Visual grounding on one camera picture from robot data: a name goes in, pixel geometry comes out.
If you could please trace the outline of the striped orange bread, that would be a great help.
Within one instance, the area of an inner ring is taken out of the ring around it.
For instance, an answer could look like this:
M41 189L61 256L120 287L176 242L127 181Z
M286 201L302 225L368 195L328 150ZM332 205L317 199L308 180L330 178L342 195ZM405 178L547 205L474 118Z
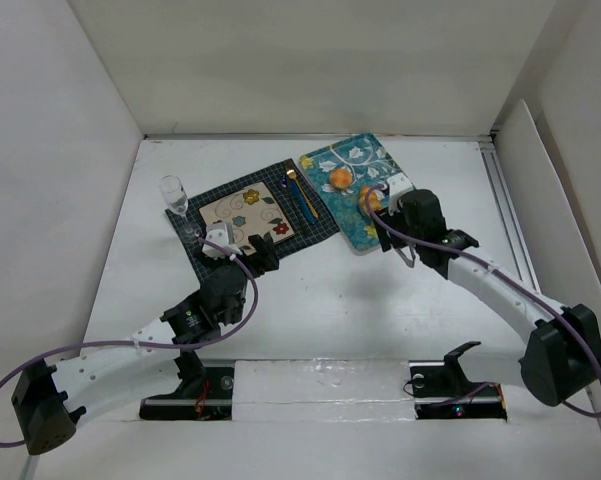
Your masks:
M363 185L358 195L358 208L360 212L366 216L369 215L368 206L371 206L371 210L374 212L381 211L383 205L381 199L378 197L378 192L373 191L369 193L371 187L369 185Z

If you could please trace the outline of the metal tongs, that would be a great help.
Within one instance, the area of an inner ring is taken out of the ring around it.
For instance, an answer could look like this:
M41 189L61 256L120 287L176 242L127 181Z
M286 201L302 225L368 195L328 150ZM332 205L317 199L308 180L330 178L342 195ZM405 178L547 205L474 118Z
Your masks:
M375 229L376 236L380 242L381 250L383 252L393 251L398 255L400 260L408 267L413 268L415 266L415 250L413 245L409 245L399 238L393 236L384 227L382 227L377 219L380 219L384 224L396 229L398 220L396 215L390 215L386 207L378 212L371 210L371 206L368 206L369 221Z

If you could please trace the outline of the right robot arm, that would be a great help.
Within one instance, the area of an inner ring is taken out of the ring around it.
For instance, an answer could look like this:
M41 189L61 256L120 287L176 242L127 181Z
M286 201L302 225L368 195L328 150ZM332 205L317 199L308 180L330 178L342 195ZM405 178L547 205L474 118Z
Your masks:
M519 381L540 403L568 406L593 382L601 387L601 335L595 313L583 304L567 307L512 278L479 242L450 229L438 197L427 189L403 192L390 208L369 188L360 201L374 223L383 250L403 247L444 279L474 295L521 338ZM601 418L601 408L589 412Z

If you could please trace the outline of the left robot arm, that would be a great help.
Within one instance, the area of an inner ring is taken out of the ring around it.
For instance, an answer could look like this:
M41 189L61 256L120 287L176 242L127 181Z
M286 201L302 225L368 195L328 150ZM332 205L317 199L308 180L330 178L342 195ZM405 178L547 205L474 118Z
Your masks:
M197 352L237 333L257 304L246 300L256 278L279 267L270 234L252 235L250 246L225 243L222 232L201 239L220 263L200 288L130 337L100 341L83 355L54 365L45 359L23 367L12 405L31 455L45 454L71 439L88 421L142 397L194 398L206 388Z

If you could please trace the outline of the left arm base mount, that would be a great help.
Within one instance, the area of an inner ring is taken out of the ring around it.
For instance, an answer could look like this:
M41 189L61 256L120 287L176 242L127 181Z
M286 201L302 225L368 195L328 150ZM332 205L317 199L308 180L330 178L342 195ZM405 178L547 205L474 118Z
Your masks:
M232 419L234 363L205 365L204 377L169 394L143 399L139 417L147 421L228 421Z

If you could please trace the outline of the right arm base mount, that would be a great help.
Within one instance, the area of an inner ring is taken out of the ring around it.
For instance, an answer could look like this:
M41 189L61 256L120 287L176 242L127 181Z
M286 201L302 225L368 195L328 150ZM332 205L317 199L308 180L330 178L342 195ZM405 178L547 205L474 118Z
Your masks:
M417 420L507 420L501 386L470 381L459 359L480 345L469 341L446 353L442 360L410 360L403 392L414 400Z

